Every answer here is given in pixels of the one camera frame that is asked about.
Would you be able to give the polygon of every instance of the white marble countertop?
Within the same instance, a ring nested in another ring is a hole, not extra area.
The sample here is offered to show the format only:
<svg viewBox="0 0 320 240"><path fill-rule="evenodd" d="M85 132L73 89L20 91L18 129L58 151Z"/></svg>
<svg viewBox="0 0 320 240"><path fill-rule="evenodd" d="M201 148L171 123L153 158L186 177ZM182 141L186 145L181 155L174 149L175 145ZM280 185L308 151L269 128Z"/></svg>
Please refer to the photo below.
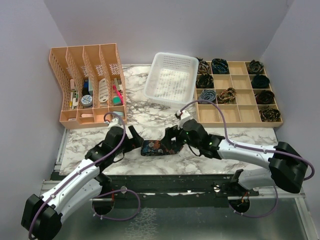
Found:
<svg viewBox="0 0 320 240"><path fill-rule="evenodd" d="M124 65L127 93L127 126L134 125L136 131L145 140L160 140L165 128L178 124L174 116L176 110L170 107L150 103L143 94L150 65ZM194 106L187 108L195 115ZM206 127L208 133L224 135L220 127ZM86 152L103 140L106 127L70 130L62 158L60 175L68 175L80 163ZM228 128L232 140L257 144L276 145L277 138L273 128ZM179 154L146 157L140 155L140 149L125 154L124 159L109 166L107 175L165 175L165 174L231 174L238 169L255 169L258 166L230 159L209 159L193 155L187 146Z"/></svg>

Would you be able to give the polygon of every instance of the gray wall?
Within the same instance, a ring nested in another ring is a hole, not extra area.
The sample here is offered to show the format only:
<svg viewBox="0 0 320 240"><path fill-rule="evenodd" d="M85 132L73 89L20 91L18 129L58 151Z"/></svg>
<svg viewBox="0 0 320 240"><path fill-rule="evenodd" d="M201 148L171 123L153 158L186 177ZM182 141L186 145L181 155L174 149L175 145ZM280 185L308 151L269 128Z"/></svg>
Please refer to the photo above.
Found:
<svg viewBox="0 0 320 240"><path fill-rule="evenodd" d="M62 137L49 50L66 43L42 0L2 1L0 22L0 239L25 240L25 202L50 176Z"/></svg>
<svg viewBox="0 0 320 240"><path fill-rule="evenodd" d="M117 43L124 64L157 52L260 58L292 0L44 0L69 46Z"/></svg>
<svg viewBox="0 0 320 240"><path fill-rule="evenodd" d="M320 1L295 0L262 60L282 112L276 131L318 171L303 184L307 203L320 232Z"/></svg>

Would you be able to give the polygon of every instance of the wooden grid organizer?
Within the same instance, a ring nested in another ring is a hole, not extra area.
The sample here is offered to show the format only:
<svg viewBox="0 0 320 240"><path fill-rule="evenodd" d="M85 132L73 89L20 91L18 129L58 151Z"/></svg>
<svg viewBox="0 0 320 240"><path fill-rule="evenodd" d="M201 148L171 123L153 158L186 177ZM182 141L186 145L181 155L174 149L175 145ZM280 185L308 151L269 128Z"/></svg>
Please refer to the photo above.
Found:
<svg viewBox="0 0 320 240"><path fill-rule="evenodd" d="M108 112L123 112L122 118L127 123L126 83L118 48L113 44L55 47L50 51L49 62L62 89L63 101L60 122L67 129L104 127L104 115ZM108 87L107 103L100 103L99 81L105 78ZM113 106L114 79L121 79L123 88L123 105ZM78 90L78 107L70 108L70 79ZM84 80L90 79L93 88L93 104L85 108L81 104ZM81 117L82 114L93 114L93 117Z"/></svg>
<svg viewBox="0 0 320 240"><path fill-rule="evenodd" d="M253 89L251 81L255 75L248 73L247 66L250 62L247 61L228 61L229 74L213 74L211 61L207 62L210 66L210 74L213 77L213 87L216 94L220 94L227 88L234 88L236 91L235 100L231 104L215 104L223 112L226 125L228 127L279 127L283 120L280 118L275 122L263 122L261 120L259 109L268 106L269 108L278 109L277 102L274 99L272 104L260 105L257 104L255 95L263 90L272 91L269 84L267 89ZM194 98L198 99L201 95L202 88L195 88ZM211 104L196 103L197 120L205 127L223 127L221 115L218 110Z"/></svg>

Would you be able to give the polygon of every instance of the purple wire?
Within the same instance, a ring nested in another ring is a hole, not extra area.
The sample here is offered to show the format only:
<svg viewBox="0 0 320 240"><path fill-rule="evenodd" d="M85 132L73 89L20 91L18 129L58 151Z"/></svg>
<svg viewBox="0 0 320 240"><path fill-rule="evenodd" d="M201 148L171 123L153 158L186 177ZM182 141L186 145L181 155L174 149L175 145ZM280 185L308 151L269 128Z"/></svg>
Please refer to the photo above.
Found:
<svg viewBox="0 0 320 240"><path fill-rule="evenodd" d="M79 170L79 173L75 173L74 175L72 175L67 181L65 181L64 184L61 185L61 187L59 187L54 193L53 195L57 195L67 184L69 184L76 176L78 176L79 174L81 174L83 171L87 170L88 168L92 167L93 165L96 165L98 163L100 163L101 161L105 160L106 158L108 158L110 155L112 155L123 143L125 136L126 136L126 127L125 127L125 122L122 120L122 118L114 113L114 112L107 112L104 116L103 119L105 120L107 115L115 115L120 121L121 124L123 126L123 135L122 138L119 142L119 144L111 151L109 152L107 155L101 157L100 159L98 159L97 161L85 166L84 168ZM51 196L48 197L48 199L41 205L41 207L39 208L39 210L36 212L36 214L34 215L34 218L32 219L32 222L30 224L30 228L29 228L29 239L30 240L35 240L37 239L36 237L32 237L32 232L34 230L35 224L36 224L36 220L38 218L38 216L40 215L41 211L45 208L45 206L48 204L48 202L50 202L53 198Z"/></svg>
<svg viewBox="0 0 320 240"><path fill-rule="evenodd" d="M130 220L130 219L133 219L140 212L140 209L141 209L140 198L139 198L139 195L135 191L132 191L130 189L126 189L126 190L119 189L119 190L110 191L110 192L101 194L99 196L96 196L95 199L101 198L101 197L104 197L104 196L107 196L107 195L110 195L110 194L123 192L123 191L132 193L133 195L136 196L136 199L138 199L138 208L137 208L136 212L132 216L129 216L129 217L126 217L126 218L113 218L113 217L108 217L108 216L102 216L102 215L99 215L99 214L96 213L95 207L92 205L92 210L93 210L94 214L97 215L100 218L109 219L109 220L113 220L113 221L127 221L127 220Z"/></svg>
<svg viewBox="0 0 320 240"><path fill-rule="evenodd" d="M273 208L265 213L265 214L262 214L262 215L249 215L249 214L245 214L245 213L241 213L241 212L238 212L236 211L229 203L229 207L234 211L235 214L238 214L238 215L241 215L243 217L247 217L247 218L252 218L252 219L258 219L258 218L264 218L266 216L269 216L270 214L273 214L274 211L277 209L278 207L278 203L279 203L279 196L278 196L278 191L277 191L277 188L274 186L274 192L275 192L275 204L273 206Z"/></svg>
<svg viewBox="0 0 320 240"><path fill-rule="evenodd" d="M182 113L182 111L185 110L187 107L189 107L191 104L199 103L199 102L202 102L202 103L203 102L207 102L207 103L213 105L219 111L219 113L220 113L220 115L222 117L222 121L223 121L225 139L227 140L227 142L229 144L233 145L234 147L239 147L239 148L242 148L242 149L253 150L253 151L258 151L258 152L264 152L264 150L260 149L260 148L255 148L255 147L251 147L251 146L243 146L243 145L236 144L236 143L232 142L228 138L227 123L226 123L226 119L225 119L225 116L224 116L223 112L221 111L221 109L216 104L214 104L213 102L211 102L209 100L201 100L201 101L200 100L194 100L192 102L189 102L187 105L185 105L183 108L181 108L180 112ZM275 154L286 155L286 156L289 156L291 158L298 159L298 160L304 162L305 164L307 164L311 168L311 174L309 176L305 177L304 180L309 180L310 178L312 178L315 175L315 167L308 160L306 160L306 159L304 159L304 158L302 158L300 156L296 156L296 155L293 155L291 153L282 152L282 151L278 151L278 150L266 149L265 152L266 153L275 153ZM275 190L275 196L276 196L276 200L275 201L276 202L275 202L275 205L273 206L273 208L268 213L265 213L263 215L257 215L257 216L241 214L240 212L237 212L237 211L235 213L236 214L240 214L240 215L245 216L245 217L248 217L248 218L263 218L263 217L266 217L266 216L272 214L277 209L278 201L279 201L278 192L277 192L276 187L274 187L274 190Z"/></svg>
<svg viewBox="0 0 320 240"><path fill-rule="evenodd" d="M311 164L311 162L309 162L308 160L304 159L303 157L300 157L300 156L296 156L296 155L293 155L291 153L287 153L287 152L283 152L283 151L278 151L278 150L270 150L270 149L266 149L266 150L263 150L263 149L260 149L260 148L255 148L255 147L251 147L251 146L243 146L243 145L240 145L240 144L236 144L234 142L232 142L229 138L228 138L228 133L227 133L227 124L226 124L226 119L225 119L225 116L223 114L223 112L221 111L221 109L216 105L214 104L213 102L211 101L208 101L208 100L194 100L190 103L188 103L187 105L185 105L183 108L181 108L181 112L183 110L185 110L188 106L190 106L191 104L194 104L194 103L198 103L198 102L207 102L209 104L212 104L218 111L219 113L221 114L221 117L222 117L222 121L223 121L223 126L224 126L224 135L225 135L225 140L227 140L227 142L231 145L233 145L234 147L239 147L239 148L242 148L242 149L247 149L247 150L253 150L253 151L257 151L257 152L266 152L266 153L274 153L274 154L282 154L282 155L285 155L285 156L288 156L288 157L291 157L291 158L295 158L295 159L298 159L300 160L301 162L307 164L310 168L311 168L311 173L309 176L305 177L304 178L304 181L305 180L309 180L311 179L314 175L315 175L315 167Z"/></svg>

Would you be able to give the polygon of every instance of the purple cable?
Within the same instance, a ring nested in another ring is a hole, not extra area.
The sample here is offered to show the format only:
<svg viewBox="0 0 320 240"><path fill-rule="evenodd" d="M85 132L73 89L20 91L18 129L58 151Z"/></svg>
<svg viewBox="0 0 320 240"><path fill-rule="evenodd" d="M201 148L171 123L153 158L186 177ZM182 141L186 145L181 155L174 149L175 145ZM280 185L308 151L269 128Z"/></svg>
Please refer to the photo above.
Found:
<svg viewBox="0 0 320 240"><path fill-rule="evenodd" d="M119 189L119 190L110 191L110 192L101 194L99 196L96 196L95 199L101 198L101 197L104 197L104 196L107 196L107 195L110 195L110 194L123 192L123 191L132 193L133 195L136 196L136 199L138 199L138 208L137 208L136 212L132 216L129 216L129 217L126 217L126 218L113 218L113 217L108 217L108 216L102 216L102 215L99 215L99 214L96 213L95 207L92 205L92 210L93 210L94 214L97 215L100 218L109 219L109 220L113 220L113 221L127 221L127 220L130 220L130 219L133 219L140 212L140 208L141 208L141 202L140 202L139 195L135 191L132 191L132 190L129 190L129 189L126 189L126 190Z"/></svg>
<svg viewBox="0 0 320 240"><path fill-rule="evenodd" d="M211 105L213 105L220 113L221 117L222 117L222 121L223 121L223 127L224 127L224 135L225 135L225 139L227 140L227 142L231 145L233 145L234 147L239 147L239 148L242 148L242 149L247 149L247 150L253 150L253 151L258 151L258 152L264 152L263 149L260 149L260 148L255 148L255 147L250 147L250 146L243 146L243 145L239 145L239 144L236 144L234 142L232 142L229 138L228 138L228 132L227 132L227 123L226 123L226 119L225 119L225 116L223 114L223 112L221 111L221 109L216 105L214 104L213 102L211 101L208 101L208 100L194 100L192 102L189 102L187 105L185 105L183 108L181 108L180 112L182 112L183 110L185 110L187 107L189 107L191 104L194 104L194 103L199 103L199 102L207 102ZM300 161L302 161L303 163L307 164L310 168L311 168L311 174L307 177L304 178L304 180L309 180L310 178L312 178L314 175L315 175L315 167L306 159L300 157L300 156L296 156L296 155L293 155L291 153L287 153L287 152L282 152L282 151L278 151L278 150L268 150L266 149L265 152L267 153L275 153L275 154L282 154L282 155L286 155L286 156L289 156L291 158L295 158L295 159L298 159ZM268 213L265 213L263 215L257 215L257 216L251 216L251 215L246 215L246 214L241 214L240 212L235 212L237 214L240 214L242 216L245 216L245 217L248 217L248 218L263 218L263 217L266 217L270 214L272 214L278 207L278 201L279 201L279 197L278 197L278 192L277 192L277 189L276 187L274 187L274 190L275 190L275 196L276 196L276 202L275 202L275 205L273 206L273 208L268 212Z"/></svg>
<svg viewBox="0 0 320 240"><path fill-rule="evenodd" d="M105 160L106 158L108 158L110 155L112 155L120 146L121 144L123 143L124 139L125 139L125 136L126 136L126 127L125 127L125 122L122 120L122 118L114 113L114 112L107 112L104 116L103 116L103 119L105 120L106 116L107 115L115 115L120 121L121 121L121 124L123 126L123 135L122 135L122 138L119 142L119 144L111 151L109 152L107 155L101 157L100 159L98 159L97 161L85 166L84 168L80 169L79 170L79 173L75 173L73 176L71 176L67 181L65 181L65 183L63 185L61 185L61 187L59 187L54 193L53 195L57 195L67 184L69 184L76 176L78 176L79 174L81 174L83 171L87 170L88 168L92 167L93 165L95 164L98 164L100 163L101 161ZM34 230L34 227L35 227L35 224L36 224L36 220L38 218L38 216L40 215L41 211L45 208L45 206L48 204L48 202L50 202L53 198L50 196L48 197L48 199L41 205L41 207L39 208L39 210L36 212L36 214L34 215L34 218L32 219L32 222L30 224L30 228L29 228L29 239L30 240L35 240L37 239L36 237L32 237L32 232Z"/></svg>
<svg viewBox="0 0 320 240"><path fill-rule="evenodd" d="M218 111L219 113L221 114L221 117L222 117L222 121L223 121L223 126L224 126L224 135L225 135L225 140L227 140L227 142L229 144L231 144L232 146L234 147L239 147L239 148L242 148L242 149L247 149L247 150L253 150L253 151L258 151L258 152L264 152L263 149L260 149L260 148L255 148L255 147L251 147L251 146L243 146L243 145L240 145L240 144L236 144L234 142L232 142L229 138L228 138L228 133L227 133L227 124L226 124L226 119L225 119L225 116L223 114L223 112L221 111L221 109L216 105L214 104L213 102L211 101L208 101L208 100L194 100L190 103L188 103L187 105L185 105L183 108L181 108L181 112L183 110L185 110L188 106L190 106L191 104L194 104L194 103L198 103L198 102L207 102L209 104L212 104ZM266 149L265 150L266 153L274 153L274 154L282 154L282 155L285 155L285 156L288 156L288 157L291 157L291 158L295 158L295 159L298 159L300 160L301 162L307 164L310 168L311 168L311 174L307 177L304 178L304 180L309 180L311 179L314 175L315 175L315 167L311 164L311 162L309 162L308 160L304 159L303 157L300 157L300 156L296 156L296 155L293 155L291 153L287 153L287 152L283 152L283 151L278 151L278 150L269 150L269 149Z"/></svg>
<svg viewBox="0 0 320 240"><path fill-rule="evenodd" d="M266 217L266 216L269 216L270 214L273 214L273 213L274 213L274 211L277 209L278 203L279 203L279 196L278 196L277 188L276 188L275 186L274 186L273 188L274 188L274 192L275 192L275 204L274 204L273 208L272 208L269 212L267 212L267 213L265 213L265 214L256 215L256 216L254 216L254 215L248 215L248 214L245 214L245 213L241 213L241 212L236 211L236 210L230 205L230 203L229 203L229 207L233 210L233 212L234 212L235 214L238 214L238 215L241 215L241 216L247 217L247 218L258 219L258 218L264 218L264 217Z"/></svg>

